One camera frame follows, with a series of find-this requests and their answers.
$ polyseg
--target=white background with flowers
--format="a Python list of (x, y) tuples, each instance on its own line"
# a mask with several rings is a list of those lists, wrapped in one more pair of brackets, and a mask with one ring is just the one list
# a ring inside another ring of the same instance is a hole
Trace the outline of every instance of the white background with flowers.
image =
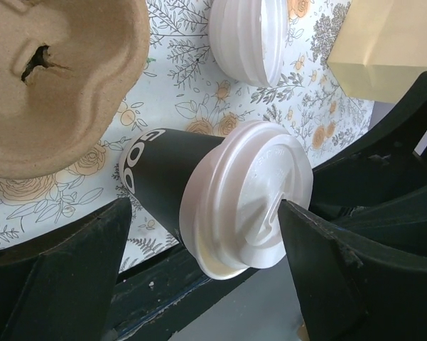
[[(101, 141), (81, 160), (33, 180), (0, 179), (0, 249), (73, 222), (128, 196), (117, 161), (127, 141), (169, 127), (226, 136), (240, 122), (286, 127), (316, 166), (367, 131), (372, 102), (348, 98), (326, 59), (347, 0), (287, 0), (290, 28), (281, 81), (255, 88), (217, 66), (207, 36), (212, 0), (147, 0), (151, 49), (143, 75)], [(135, 200), (121, 271), (176, 241)]]

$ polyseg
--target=beige paper bag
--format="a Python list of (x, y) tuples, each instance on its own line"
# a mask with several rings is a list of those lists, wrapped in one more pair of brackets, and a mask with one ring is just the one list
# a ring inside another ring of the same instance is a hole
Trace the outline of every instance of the beige paper bag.
[(348, 96), (398, 102), (427, 71), (427, 0), (353, 0), (328, 65)]

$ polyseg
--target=orange flower print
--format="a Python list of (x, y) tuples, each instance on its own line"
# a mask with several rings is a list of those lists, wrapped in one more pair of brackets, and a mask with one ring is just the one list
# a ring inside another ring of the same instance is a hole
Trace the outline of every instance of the orange flower print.
[(220, 136), (227, 136), (231, 133), (232, 130), (238, 125), (239, 119), (237, 115), (229, 113), (227, 116), (224, 116), (220, 121), (220, 127), (218, 128), (218, 133)]
[(318, 72), (316, 71), (316, 70), (313, 70), (313, 72), (311, 73), (311, 81), (310, 81), (310, 84), (311, 83), (314, 83), (315, 82), (315, 80), (318, 78)]
[(136, 120), (136, 114), (133, 110), (128, 109), (125, 101), (121, 101), (117, 114), (120, 115), (120, 123), (124, 126), (131, 126)]
[(53, 175), (28, 180), (0, 179), (0, 200), (7, 205), (23, 205), (43, 199), (54, 186)]
[(325, 132), (325, 136), (327, 137), (327, 139), (333, 136), (333, 134), (335, 133), (335, 128), (336, 128), (335, 122), (330, 122), (330, 124), (327, 127), (327, 131)]
[(191, 122), (186, 128), (186, 131), (189, 131), (190, 133), (213, 135), (213, 126), (206, 119), (201, 119)]
[(336, 101), (333, 101), (332, 104), (330, 105), (330, 110), (329, 110), (330, 115), (332, 115), (335, 112), (336, 106), (337, 106)]
[(293, 110), (292, 109), (289, 109), (289, 111), (287, 112), (287, 116), (286, 116), (286, 118), (287, 118), (287, 120), (292, 120), (292, 117), (293, 117)]
[(289, 8), (289, 17), (294, 18), (303, 18), (310, 9), (310, 0), (287, 0)]
[(230, 95), (230, 82), (227, 80), (223, 80), (220, 84), (218, 84), (218, 90), (216, 91), (216, 97), (218, 101), (224, 101)]
[(305, 322), (299, 327), (297, 331), (297, 336), (301, 341), (310, 341), (310, 337), (308, 335), (308, 330), (306, 329)]
[(296, 61), (292, 62), (293, 68), (300, 71), (305, 66), (305, 55), (301, 55)]
[(92, 175), (102, 170), (106, 162), (106, 149), (96, 144), (78, 162), (67, 168), (67, 171), (75, 175)]
[(325, 127), (318, 126), (313, 135), (313, 148), (320, 149), (325, 140)]
[(327, 82), (328, 78), (326, 75), (323, 75), (322, 78), (319, 81), (320, 85), (324, 85)]

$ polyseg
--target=black paper cup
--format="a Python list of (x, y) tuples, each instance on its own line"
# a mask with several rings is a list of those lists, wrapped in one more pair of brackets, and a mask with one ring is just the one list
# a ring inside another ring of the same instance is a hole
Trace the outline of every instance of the black paper cup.
[(225, 139), (150, 131), (126, 147), (119, 171), (131, 194), (214, 279), (277, 264), (286, 254), (279, 204), (307, 208), (313, 187), (303, 146), (265, 121), (240, 124)]
[(180, 205), (195, 167), (224, 138), (156, 129), (126, 145), (119, 161), (121, 181), (180, 243)]

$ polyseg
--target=cup lid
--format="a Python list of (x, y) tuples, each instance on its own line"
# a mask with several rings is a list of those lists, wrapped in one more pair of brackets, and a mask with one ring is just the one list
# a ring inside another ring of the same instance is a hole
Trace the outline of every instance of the cup lid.
[(212, 278), (269, 268), (286, 254), (281, 200), (308, 208), (312, 187), (313, 172), (297, 139), (278, 124), (243, 124), (191, 175), (180, 208), (183, 241)]
[(286, 0), (215, 0), (209, 39), (220, 68), (253, 86), (278, 84), (288, 28)]

